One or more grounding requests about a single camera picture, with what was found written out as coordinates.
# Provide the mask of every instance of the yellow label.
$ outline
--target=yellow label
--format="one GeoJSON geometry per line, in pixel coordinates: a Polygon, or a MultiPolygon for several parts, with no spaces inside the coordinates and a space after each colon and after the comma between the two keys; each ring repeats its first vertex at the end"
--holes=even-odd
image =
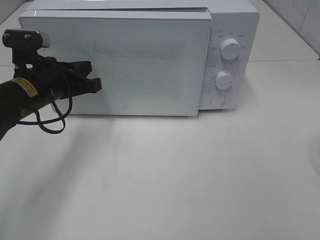
{"type": "Polygon", "coordinates": [[[11,81],[22,87],[25,90],[26,94],[28,94],[29,98],[38,95],[38,91],[35,86],[33,86],[27,79],[24,79],[23,77],[16,77],[11,81]]]}

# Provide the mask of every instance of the timer knob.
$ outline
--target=timer knob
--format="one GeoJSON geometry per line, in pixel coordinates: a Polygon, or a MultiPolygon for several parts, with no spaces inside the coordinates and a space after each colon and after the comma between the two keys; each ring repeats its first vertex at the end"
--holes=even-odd
{"type": "Polygon", "coordinates": [[[221,71],[215,76],[215,86],[218,89],[228,89],[234,83],[234,78],[228,71],[221,71]]]}
{"type": "Polygon", "coordinates": [[[239,56],[240,42],[235,38],[228,38],[224,40],[220,45],[221,56],[225,60],[232,60],[239,56]]]}

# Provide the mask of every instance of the microwave oven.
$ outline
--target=microwave oven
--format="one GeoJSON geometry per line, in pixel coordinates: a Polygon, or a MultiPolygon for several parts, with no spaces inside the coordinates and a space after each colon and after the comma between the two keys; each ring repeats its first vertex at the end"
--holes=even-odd
{"type": "Polygon", "coordinates": [[[237,106],[259,18],[248,0],[35,0],[19,22],[101,78],[71,113],[196,116],[237,106]]]}

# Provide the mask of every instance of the robotic arm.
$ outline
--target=robotic arm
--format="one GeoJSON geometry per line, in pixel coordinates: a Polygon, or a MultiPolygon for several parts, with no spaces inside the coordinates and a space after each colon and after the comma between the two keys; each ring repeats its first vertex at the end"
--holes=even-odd
{"type": "Polygon", "coordinates": [[[7,29],[3,44],[12,48],[14,78],[0,84],[0,140],[16,124],[39,125],[47,133],[59,134],[65,128],[65,118],[72,110],[72,97],[97,93],[102,89],[100,78],[88,79],[92,71],[89,61],[58,62],[54,57],[38,55],[37,50],[50,46],[46,33],[25,29],[7,29]],[[69,99],[65,114],[55,101],[69,99]],[[39,109],[52,104],[58,118],[41,121],[39,109]],[[35,113],[36,122],[21,121],[35,113]],[[61,130],[50,130],[44,125],[62,121],[61,130]]]}

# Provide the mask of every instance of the microwave door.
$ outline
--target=microwave door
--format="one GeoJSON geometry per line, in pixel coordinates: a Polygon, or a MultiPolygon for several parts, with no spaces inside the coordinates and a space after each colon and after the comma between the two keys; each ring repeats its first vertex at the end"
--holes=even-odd
{"type": "MultiPolygon", "coordinates": [[[[48,33],[42,56],[91,61],[102,90],[72,113],[196,116],[211,28],[204,11],[27,10],[24,29],[48,33]]],[[[61,109],[67,100],[58,101],[61,109]]]]}

